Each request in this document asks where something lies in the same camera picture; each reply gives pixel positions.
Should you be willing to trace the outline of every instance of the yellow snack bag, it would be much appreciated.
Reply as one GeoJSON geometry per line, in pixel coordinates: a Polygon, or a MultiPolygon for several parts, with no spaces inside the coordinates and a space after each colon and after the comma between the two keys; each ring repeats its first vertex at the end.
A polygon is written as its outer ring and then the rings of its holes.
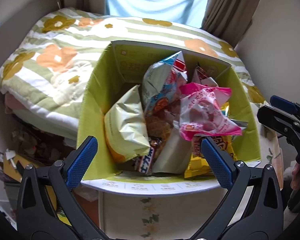
{"type": "MultiPolygon", "coordinates": [[[[191,141],[192,153],[184,173],[185,178],[206,174],[211,171],[208,162],[204,158],[204,153],[201,152],[201,142],[204,138],[204,136],[195,135],[191,141]]],[[[231,135],[213,136],[211,138],[219,146],[220,150],[228,152],[233,160],[237,160],[231,144],[231,135]]]]}
{"type": "Polygon", "coordinates": [[[106,143],[115,162],[126,162],[150,150],[138,85],[126,92],[106,113],[106,143]]]}

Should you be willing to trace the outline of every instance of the human hand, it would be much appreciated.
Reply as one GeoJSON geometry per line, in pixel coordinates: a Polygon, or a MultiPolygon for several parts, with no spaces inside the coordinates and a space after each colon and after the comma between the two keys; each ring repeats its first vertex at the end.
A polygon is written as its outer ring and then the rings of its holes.
{"type": "Polygon", "coordinates": [[[299,163],[296,163],[296,165],[294,165],[291,174],[292,174],[292,181],[291,181],[290,186],[293,190],[296,190],[298,188],[299,179],[300,179],[300,164],[299,163]]]}

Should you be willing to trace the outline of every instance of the headboard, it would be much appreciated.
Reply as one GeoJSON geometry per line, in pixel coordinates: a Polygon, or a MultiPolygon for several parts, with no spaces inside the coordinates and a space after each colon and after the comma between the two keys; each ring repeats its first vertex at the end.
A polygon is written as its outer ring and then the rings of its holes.
{"type": "Polygon", "coordinates": [[[33,25],[46,14],[59,9],[57,0],[35,0],[0,26],[0,67],[13,53],[33,25]]]}

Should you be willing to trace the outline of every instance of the blue textured pad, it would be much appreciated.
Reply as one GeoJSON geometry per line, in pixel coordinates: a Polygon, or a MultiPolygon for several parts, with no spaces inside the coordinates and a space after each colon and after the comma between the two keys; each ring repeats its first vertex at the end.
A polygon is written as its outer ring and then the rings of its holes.
{"type": "Polygon", "coordinates": [[[208,162],[213,174],[216,176],[222,188],[231,189],[233,185],[232,173],[218,151],[210,144],[207,139],[202,140],[201,152],[208,162]]]}
{"type": "Polygon", "coordinates": [[[78,187],[79,183],[92,162],[98,150],[98,142],[96,138],[92,138],[84,149],[79,153],[76,160],[72,163],[67,171],[66,185],[69,189],[78,187]]]}
{"type": "Polygon", "coordinates": [[[278,96],[272,96],[270,98],[270,104],[285,111],[288,114],[296,114],[298,111],[294,103],[278,96]]]}

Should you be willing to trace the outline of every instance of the bedding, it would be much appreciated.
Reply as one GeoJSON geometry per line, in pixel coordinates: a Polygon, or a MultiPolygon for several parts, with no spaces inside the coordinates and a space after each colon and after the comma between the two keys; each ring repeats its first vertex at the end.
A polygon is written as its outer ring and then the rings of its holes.
{"type": "Polygon", "coordinates": [[[12,103],[8,106],[24,121],[76,139],[86,84],[102,51],[114,40],[146,41],[217,57],[232,65],[250,102],[264,101],[234,49],[201,29],[74,8],[60,9],[37,21],[0,68],[0,91],[9,93],[6,101],[12,103]]]}

